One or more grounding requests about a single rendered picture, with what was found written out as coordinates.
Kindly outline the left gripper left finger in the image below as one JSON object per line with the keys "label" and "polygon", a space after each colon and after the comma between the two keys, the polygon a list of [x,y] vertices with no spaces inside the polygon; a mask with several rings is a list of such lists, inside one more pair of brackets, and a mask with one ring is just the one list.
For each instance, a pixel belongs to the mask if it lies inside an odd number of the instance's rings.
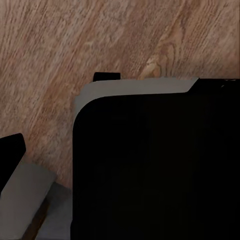
{"label": "left gripper left finger", "polygon": [[26,145],[22,133],[0,138],[0,193],[25,153]]}

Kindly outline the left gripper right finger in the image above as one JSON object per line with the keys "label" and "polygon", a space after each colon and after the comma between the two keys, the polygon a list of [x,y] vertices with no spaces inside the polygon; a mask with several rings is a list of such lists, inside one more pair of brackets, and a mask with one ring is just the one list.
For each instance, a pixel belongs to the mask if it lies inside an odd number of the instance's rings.
{"label": "left gripper right finger", "polygon": [[229,133],[227,135],[224,151],[234,166],[240,173],[240,135],[235,133]]}

